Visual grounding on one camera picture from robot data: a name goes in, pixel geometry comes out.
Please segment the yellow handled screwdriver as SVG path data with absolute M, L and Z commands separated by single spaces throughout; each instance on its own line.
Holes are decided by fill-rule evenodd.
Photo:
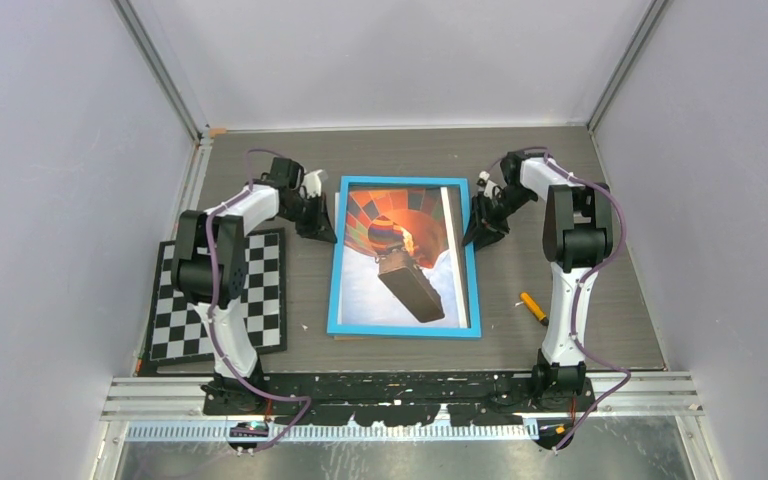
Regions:
M 540 307 L 540 305 L 534 300 L 534 298 L 527 292 L 521 292 L 519 295 L 520 303 L 524 305 L 534 318 L 544 327 L 549 326 L 548 315 Z

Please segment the hot air balloon photo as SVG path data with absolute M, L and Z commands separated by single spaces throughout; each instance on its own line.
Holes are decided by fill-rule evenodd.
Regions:
M 352 329 L 467 329 L 455 217 L 445 186 L 352 186 L 339 319 Z

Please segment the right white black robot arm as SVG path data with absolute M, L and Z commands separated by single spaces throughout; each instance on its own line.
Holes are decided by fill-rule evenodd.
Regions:
M 503 180 L 493 181 L 488 169 L 478 174 L 463 245 L 482 249 L 496 243 L 509 233 L 513 213 L 529 202 L 545 204 L 542 248 L 552 274 L 552 297 L 524 398 L 549 411 L 593 408 L 596 397 L 582 347 L 598 270 L 614 248 L 609 191 L 577 178 L 541 148 L 509 152 L 495 164 Z

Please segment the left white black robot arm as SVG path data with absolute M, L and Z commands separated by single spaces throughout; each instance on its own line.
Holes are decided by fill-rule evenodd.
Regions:
M 244 414 L 266 402 L 310 404 L 305 396 L 268 392 L 262 365 L 246 328 L 242 296 L 248 278 L 245 241 L 260 224 L 282 218 L 305 239 L 333 244 L 322 169 L 274 155 L 271 166 L 234 196 L 207 210 L 186 210 L 178 220 L 171 267 L 173 287 L 193 305 L 212 344 L 214 374 L 206 392 Z

